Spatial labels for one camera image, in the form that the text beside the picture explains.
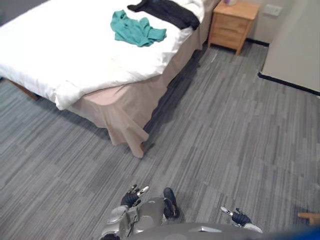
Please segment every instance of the beige wall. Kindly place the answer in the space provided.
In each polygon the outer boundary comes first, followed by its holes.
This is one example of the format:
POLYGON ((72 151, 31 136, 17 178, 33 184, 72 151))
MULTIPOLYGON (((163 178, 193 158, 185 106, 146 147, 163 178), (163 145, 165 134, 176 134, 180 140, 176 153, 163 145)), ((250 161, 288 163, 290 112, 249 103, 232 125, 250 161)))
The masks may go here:
MULTIPOLYGON (((27 10, 45 2, 46 0, 0 0, 0 9, 4 11, 4 22, 8 22, 27 10)), ((260 12, 252 26, 248 35, 249 38, 259 40, 266 43, 271 43, 279 26, 285 19, 285 16, 291 9, 294 0, 246 0, 260 4, 260 12), (266 15, 262 13, 263 7, 266 4, 273 4, 283 7, 283 10, 278 17, 266 15)))
POLYGON ((248 34, 248 38, 271 43, 281 23, 292 8, 294 0, 246 0, 260 5, 258 16, 248 34), (265 5, 272 4, 282 7, 279 16, 271 16, 263 13, 265 5))
POLYGON ((262 73, 320 92, 319 0, 293 1, 269 46, 262 73))

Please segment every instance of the drawer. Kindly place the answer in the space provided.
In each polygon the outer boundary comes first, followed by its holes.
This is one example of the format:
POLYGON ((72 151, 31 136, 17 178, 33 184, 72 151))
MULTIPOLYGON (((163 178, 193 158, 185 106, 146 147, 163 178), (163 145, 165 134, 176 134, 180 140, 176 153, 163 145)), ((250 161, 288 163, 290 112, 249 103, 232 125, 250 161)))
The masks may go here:
POLYGON ((215 28, 211 36, 211 43, 237 49, 243 35, 228 29, 215 28))
POLYGON ((249 20, 244 18, 219 13, 216 13, 215 17, 214 26, 216 28, 233 30, 238 34, 243 34, 246 31, 249 22, 249 20))

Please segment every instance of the gray carpet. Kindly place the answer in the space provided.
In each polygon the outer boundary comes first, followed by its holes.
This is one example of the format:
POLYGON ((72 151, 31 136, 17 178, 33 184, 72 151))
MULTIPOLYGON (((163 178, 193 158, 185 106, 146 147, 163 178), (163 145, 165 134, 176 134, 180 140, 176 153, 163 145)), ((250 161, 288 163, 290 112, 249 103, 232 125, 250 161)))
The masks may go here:
POLYGON ((97 239, 131 184, 171 186, 176 222, 229 224, 243 208, 265 232, 320 211, 320 100, 257 77, 267 48, 197 51, 145 129, 143 159, 105 129, 0 82, 0 238, 97 239))

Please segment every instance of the teal towel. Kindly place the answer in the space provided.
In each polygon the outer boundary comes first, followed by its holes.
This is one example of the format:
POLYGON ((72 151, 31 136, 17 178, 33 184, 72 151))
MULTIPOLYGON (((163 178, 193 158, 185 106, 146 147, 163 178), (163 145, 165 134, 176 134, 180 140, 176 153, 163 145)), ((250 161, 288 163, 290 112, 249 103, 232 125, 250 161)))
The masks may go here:
POLYGON ((110 26, 115 32, 115 40, 135 44, 138 47, 150 46, 155 41, 161 42, 165 39, 167 31, 167 29, 153 28, 146 17, 139 21, 130 19, 124 10, 113 13, 110 26))

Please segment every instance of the white bedsheet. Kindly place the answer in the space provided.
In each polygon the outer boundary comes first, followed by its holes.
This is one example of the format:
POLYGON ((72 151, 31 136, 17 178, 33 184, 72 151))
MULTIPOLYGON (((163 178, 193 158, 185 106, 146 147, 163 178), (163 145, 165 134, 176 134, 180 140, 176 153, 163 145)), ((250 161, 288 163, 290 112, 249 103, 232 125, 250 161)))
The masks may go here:
MULTIPOLYGON (((0 28, 0 76, 63 110, 85 94, 162 74, 192 29, 127 9, 140 1, 50 0, 31 9, 0 28), (167 37, 149 47, 116 41, 110 22, 122 9, 167 29, 167 37)), ((175 2, 203 20, 202 0, 175 2)))

